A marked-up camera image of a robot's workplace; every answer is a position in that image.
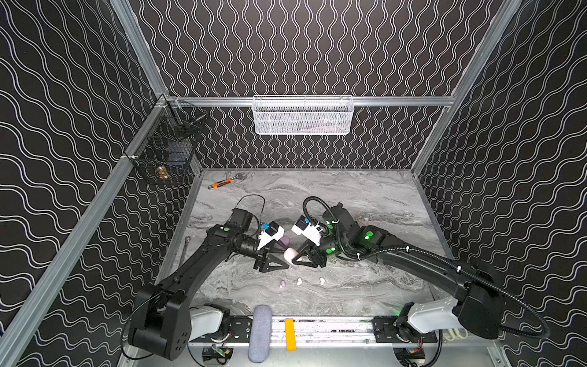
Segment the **pink earbud charging case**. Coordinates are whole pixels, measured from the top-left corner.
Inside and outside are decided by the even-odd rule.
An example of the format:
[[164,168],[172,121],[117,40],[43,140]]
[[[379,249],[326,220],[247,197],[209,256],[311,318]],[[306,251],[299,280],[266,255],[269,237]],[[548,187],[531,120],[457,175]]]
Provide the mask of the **pink earbud charging case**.
[[299,255],[298,251],[294,248],[288,248],[284,251],[284,260],[290,264],[294,263],[295,258]]

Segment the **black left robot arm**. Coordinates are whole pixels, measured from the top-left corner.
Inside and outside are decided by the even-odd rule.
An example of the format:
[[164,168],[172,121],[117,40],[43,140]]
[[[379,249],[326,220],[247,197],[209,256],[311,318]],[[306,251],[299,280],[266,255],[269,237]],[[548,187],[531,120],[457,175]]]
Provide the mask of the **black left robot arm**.
[[145,285],[135,298],[135,309],[126,326],[128,344],[156,355],[175,360],[188,343],[210,336],[223,343],[231,336],[230,313],[221,307],[194,307],[196,293],[231,255],[255,261],[260,272],[288,269],[272,250],[284,237],[284,229],[275,222],[259,223],[255,233],[248,232],[258,217],[245,209],[232,209],[223,224],[209,228],[202,245],[175,272],[157,284]]

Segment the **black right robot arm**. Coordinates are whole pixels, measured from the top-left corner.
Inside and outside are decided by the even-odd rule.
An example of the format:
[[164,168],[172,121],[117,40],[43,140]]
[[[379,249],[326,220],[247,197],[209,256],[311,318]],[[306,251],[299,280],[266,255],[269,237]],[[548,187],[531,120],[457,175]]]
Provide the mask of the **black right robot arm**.
[[360,226],[341,203],[327,209],[322,220],[300,216],[292,231],[305,238],[292,259],[295,265],[322,268],[334,255],[345,255],[351,261],[382,261],[446,292],[441,300],[408,302],[402,307],[392,326],[399,340],[413,342],[425,334],[449,329],[464,329],[484,339],[498,337],[504,297],[488,286],[492,281],[488,266],[475,268],[453,262],[385,229]]

